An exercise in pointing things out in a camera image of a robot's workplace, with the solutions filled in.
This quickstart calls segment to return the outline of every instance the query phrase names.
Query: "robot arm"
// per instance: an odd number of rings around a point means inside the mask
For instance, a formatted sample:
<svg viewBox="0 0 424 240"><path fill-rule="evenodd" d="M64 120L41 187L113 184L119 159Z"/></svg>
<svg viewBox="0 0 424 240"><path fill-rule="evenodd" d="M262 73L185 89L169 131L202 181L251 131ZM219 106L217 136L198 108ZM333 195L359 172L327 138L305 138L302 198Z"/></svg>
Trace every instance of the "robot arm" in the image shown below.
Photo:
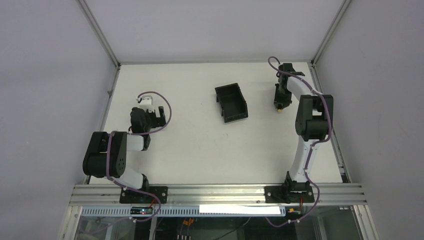
<svg viewBox="0 0 424 240"><path fill-rule="evenodd" d="M139 107L133 107L130 113L130 129L133 134L117 131L111 140L109 175L125 186L148 192L147 177L127 166L127 152L146 151L151 141L150 135L146 133L152 128L163 127L166 121L162 106L159 107L159 117L156 116L152 96L137 98L137 102ZM82 164L86 175L106 178L106 151L109 138L111 136L107 132L96 131L92 134Z"/></svg>
<svg viewBox="0 0 424 240"><path fill-rule="evenodd" d="M302 72L296 72L291 63L283 63L279 67L283 72L293 75L304 76ZM298 144L293 165L286 174L284 184L281 186L282 198L287 202L293 201L293 196L299 197L307 192L312 192L310 182L305 176L305 166L307 164L307 174L310 176L311 168L315 159L316 150L320 146L317 141L324 140L329 132L329 125L325 114L324 103L319 96L299 79L277 74L278 83L275 85L274 105L278 112L288 107L292 103L292 95L299 100L297 109L295 130L298 137ZM322 95L326 101L331 123L333 121L333 97Z"/></svg>

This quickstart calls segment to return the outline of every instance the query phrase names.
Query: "metal profile bar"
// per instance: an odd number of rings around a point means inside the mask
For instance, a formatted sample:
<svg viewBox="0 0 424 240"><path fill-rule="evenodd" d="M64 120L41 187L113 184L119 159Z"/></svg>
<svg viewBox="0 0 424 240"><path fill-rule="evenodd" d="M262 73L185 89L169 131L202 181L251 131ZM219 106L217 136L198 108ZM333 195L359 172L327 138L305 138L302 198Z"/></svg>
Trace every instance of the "metal profile bar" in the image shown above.
<svg viewBox="0 0 424 240"><path fill-rule="evenodd" d="M311 59L278 58L282 63L306 63ZM268 57L258 59L229 59L229 60L176 60L176 61L123 61L121 65L157 65L157 64L233 64L233 63L266 63Z"/></svg>
<svg viewBox="0 0 424 240"><path fill-rule="evenodd" d="M106 37L103 34L102 30L100 29L99 24L97 23L92 11L89 8L89 5L85 0L76 0L76 2L79 4L82 13L84 13L85 17L87 18L88 23L93 29L94 34L97 36L98 40L100 41L100 44L106 51L107 55L109 55L109 58L112 60L115 67L118 67L120 64L117 59L117 56L115 55L114 51L112 51L112 48L106 40Z"/></svg>
<svg viewBox="0 0 424 240"><path fill-rule="evenodd" d="M313 225L316 237L319 240L327 240L326 227L324 226L323 218L321 216L315 217L313 220Z"/></svg>
<svg viewBox="0 0 424 240"><path fill-rule="evenodd" d="M321 93L324 93L325 90L323 89L321 81L318 78L318 74L317 74L315 67L312 65L312 63L308 63L307 65L309 67L310 75L312 76L312 82L313 82L313 85L315 86L316 90L318 90ZM351 175L349 173L348 167L346 166L345 159L343 158L342 150L340 149L340 144L339 144L339 141L337 139L337 134L336 134L336 131L335 131L334 128L333 128L332 136L331 136L331 145L332 145L332 148L335 152L335 158L336 158L338 164L343 165L346 178L350 182L351 181Z"/></svg>
<svg viewBox="0 0 424 240"><path fill-rule="evenodd" d="M326 48L328 42L330 41L331 37L333 36L333 33L337 26L340 23L340 20L342 19L343 15L345 14L346 10L348 9L349 5L351 4L352 0L344 0L344 2L341 4L340 8L337 11L337 14L335 15L329 29L327 30L327 33L325 34L324 39L322 40L321 44L318 47L318 51L315 53L315 55L312 58L312 63L316 64L318 60L320 59L321 54L323 53L324 49Z"/></svg>
<svg viewBox="0 0 424 240"><path fill-rule="evenodd" d="M106 103L106 107L104 109L103 117L101 119L99 131L103 131L103 129L105 128L106 119L108 118L109 109L111 108L112 97L113 97L114 92L115 92L115 87L117 85L120 72L121 72L121 66L116 67L114 77L113 77L112 86L110 86L109 91L107 91L109 98L107 99L107 103Z"/></svg>
<svg viewBox="0 0 424 240"><path fill-rule="evenodd" d="M297 206L298 203L265 203L265 186L279 184L193 184L167 185L168 199L163 206L199 206L202 204L232 204L244 206ZM319 206L366 205L362 186L357 183L318 183L321 191ZM112 184L75 185L70 206L144 206L120 204L121 188Z"/></svg>
<svg viewBox="0 0 424 240"><path fill-rule="evenodd" d="M158 224L158 218L154 217L150 222L150 234L148 235L148 240L154 240L153 235L155 234L156 225Z"/></svg>
<svg viewBox="0 0 424 240"><path fill-rule="evenodd" d="M371 217L370 208L367 205L355 205L353 212L363 240L379 240L380 237Z"/></svg>
<svg viewBox="0 0 424 240"><path fill-rule="evenodd" d="M73 240L81 217L82 206L69 206L62 224L59 239Z"/></svg>

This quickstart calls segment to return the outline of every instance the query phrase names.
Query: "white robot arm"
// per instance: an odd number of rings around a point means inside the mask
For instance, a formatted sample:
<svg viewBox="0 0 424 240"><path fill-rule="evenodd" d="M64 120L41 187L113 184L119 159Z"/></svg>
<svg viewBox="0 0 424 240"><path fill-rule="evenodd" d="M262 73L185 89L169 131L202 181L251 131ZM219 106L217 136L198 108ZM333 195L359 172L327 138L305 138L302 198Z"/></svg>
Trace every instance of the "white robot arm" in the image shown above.
<svg viewBox="0 0 424 240"><path fill-rule="evenodd" d="M296 79L292 76L288 77L287 79L287 90L290 91L299 101L302 95L316 96L315 94L311 93L311 90L309 90L309 88L303 82L299 81L299 79ZM293 181L296 181L298 183L305 183L308 181L305 177L304 168L308 158L308 153L310 152L311 148L313 148L312 156L310 157L307 169L307 174L310 176L311 166L314 164L315 155L321 143L317 143L313 147L312 144L318 141L319 140L317 139L310 139L305 141L301 135L298 137L297 150L296 155L294 156L294 162L290 170L288 171Z"/></svg>
<svg viewBox="0 0 424 240"><path fill-rule="evenodd" d="M312 187L307 176L310 176L316 150L331 129L333 118L333 97L310 89L296 76L304 76L296 72L291 63L278 66L278 83L275 84L274 105L278 112L292 103L292 95L299 100L295 130L298 137L297 150L293 165L287 172L284 184L279 189L270 189L270 195L283 199L284 202L297 202L302 197L305 202L313 202Z"/></svg>

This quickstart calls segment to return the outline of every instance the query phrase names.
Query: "wire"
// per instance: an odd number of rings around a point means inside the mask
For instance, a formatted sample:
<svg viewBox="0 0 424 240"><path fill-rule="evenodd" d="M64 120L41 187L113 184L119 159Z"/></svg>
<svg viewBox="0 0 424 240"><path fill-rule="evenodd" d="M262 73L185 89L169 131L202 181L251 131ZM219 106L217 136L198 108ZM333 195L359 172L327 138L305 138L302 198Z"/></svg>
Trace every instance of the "wire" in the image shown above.
<svg viewBox="0 0 424 240"><path fill-rule="evenodd" d="M150 206L148 206L149 208L153 205L153 203L154 203L154 206L156 206L156 199L153 199L153 201L151 201L151 203L150 203Z"/></svg>
<svg viewBox="0 0 424 240"><path fill-rule="evenodd" d="M186 221L187 217L184 218L184 221L182 221L181 223L181 229L179 230L179 235L181 236L183 234L183 227L184 227L184 222Z"/></svg>
<svg viewBox="0 0 424 240"><path fill-rule="evenodd" d="M303 215L303 216L301 216L299 219L297 219L297 220L294 220L294 221L286 221L286 222L284 222L283 224L280 224L280 225L275 225L275 224L273 224L269 219L268 219L268 217L265 217L266 218L266 220L268 221L268 223L271 225L271 226L273 226L273 227L275 227L275 228L280 228L280 227L282 227L282 226L284 226L284 225L286 225L286 224L290 224L290 223L294 223L294 222L300 222L300 220L302 220L302 219L304 219L304 218L306 218L310 213L311 213L311 211L317 206L317 204L318 204L318 201L320 200L320 195L321 195L321 191L320 191L320 188L318 187L318 185L316 185L311 179L310 179L310 177L309 177L309 175L308 175L308 166L309 166L309 162L311 161L311 156L312 156L312 151L314 150L313 149L313 147L315 146L315 145L317 145L317 144L319 144L319 143L325 143L325 142L328 142L330 139L331 139L331 137L332 137L332 131L333 131L333 127L332 127L332 123L331 123L331 118L330 118L330 112L329 112L329 107L328 107L328 105L327 105L327 102L326 102L326 99L324 98L324 96L320 93L320 92L318 92L318 91L316 91L316 90L314 90L314 88L312 88L312 86L305 80L305 79L303 79L303 78L301 78L300 76L298 76L298 75L294 75L294 74L291 74L290 72L286 72L286 71L281 71L280 69L278 69L278 68L276 68L272 63L271 63L271 59L274 59L274 60L276 60L277 62L278 62L278 64L281 64L280 63L280 60L278 59L278 58L276 58L275 56L270 56L270 57L268 57L268 64L271 66L271 68L273 68L275 71L277 71L278 73L280 73L280 74L284 74L284 75L288 75L288 76L290 76L290 77L293 77L293 78L296 78L296 79L298 79L298 80L300 80L302 83L304 83L306 86L307 86L307 88L311 91L311 93L313 93L313 94L315 94L315 95L317 95L320 99L321 99L321 101L322 101L322 104L323 104L323 106L324 106L324 113L325 113L325 116L327 117L327 123L328 123L328 136L327 136L327 138L326 139L324 139L324 140L318 140L318 141L315 141L315 142L313 142L312 144L311 144L311 148L310 148L310 150L309 150L309 152L308 152L308 154L307 154L307 158L306 158L306 163L305 163L305 167L304 167L304 173L305 173L305 177L306 177L306 179L310 182L310 184L312 184L315 188L316 188L316 200L315 200L315 202L314 202L314 204L312 205L312 207Z"/></svg>
<svg viewBox="0 0 424 240"><path fill-rule="evenodd" d="M139 99L142 95L145 95L145 94L156 94L156 95L158 95L159 97L161 97L161 98L165 101L165 103L168 105L168 108L169 108L169 118L168 118L168 121L167 121L167 122L165 122L165 125L163 125L163 127L159 128L159 129L157 129L157 130L149 131L149 132L143 132L143 133L130 133L131 135L139 135L139 136L142 136L142 135L148 135L148 134L154 134L154 133L157 133L157 132L161 131L162 129L166 128L166 126L168 126L168 124L169 124L169 123L170 123L170 121L171 121L171 117L172 117L172 108L171 108L171 105L170 105L170 103L168 102L168 100L167 100L164 96L162 96L162 94L160 94L159 92L155 92L155 91L145 91L145 92L142 92L142 93L140 93L140 94L137 96L137 99Z"/></svg>
<svg viewBox="0 0 424 240"><path fill-rule="evenodd" d="M186 236L189 236L189 232L190 232L190 218L188 219L188 225L187 225L187 234Z"/></svg>
<svg viewBox="0 0 424 240"><path fill-rule="evenodd" d="M299 209L300 209L301 212L303 212L303 206L304 206L304 198L303 197L300 197L300 206L299 206Z"/></svg>
<svg viewBox="0 0 424 240"><path fill-rule="evenodd" d="M162 217L159 222L156 224L156 227L153 230L153 237L152 239L155 240L155 236L156 236L156 230L158 229L159 225L161 224L162 220L164 219L164 217Z"/></svg>
<svg viewBox="0 0 424 240"><path fill-rule="evenodd" d="M223 237L227 236L228 234L230 234L230 233L232 233L232 232L234 232L234 231L237 231L238 229L240 229L240 228L244 227L246 224L248 224L248 222L249 222L250 220L251 220L251 217L249 217L249 219L248 219L245 223L243 223L242 225L238 226L236 229L231 230L231 231L227 232L226 234L224 234L224 235L222 235L222 236L220 236L220 237L218 237L218 238L214 238L213 240L222 239Z"/></svg>

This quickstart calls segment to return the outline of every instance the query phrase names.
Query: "black mounting bracket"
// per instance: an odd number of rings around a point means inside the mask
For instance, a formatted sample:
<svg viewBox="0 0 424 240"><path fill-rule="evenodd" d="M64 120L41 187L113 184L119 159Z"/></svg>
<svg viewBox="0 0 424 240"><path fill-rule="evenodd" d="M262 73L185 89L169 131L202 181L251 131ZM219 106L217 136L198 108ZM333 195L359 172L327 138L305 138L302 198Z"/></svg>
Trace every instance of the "black mounting bracket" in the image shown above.
<svg viewBox="0 0 424 240"><path fill-rule="evenodd" d="M286 179L279 186L264 187L265 202L267 204L291 204L291 203L314 203L314 192L310 182L296 182L290 178L287 172Z"/></svg>
<svg viewBox="0 0 424 240"><path fill-rule="evenodd" d="M167 186L150 186L147 176L143 174L143 184L140 188L141 191L156 195L160 203L166 204L168 200L168 187ZM151 204L155 198L146 194L141 194L132 190L122 189L120 192L120 204Z"/></svg>

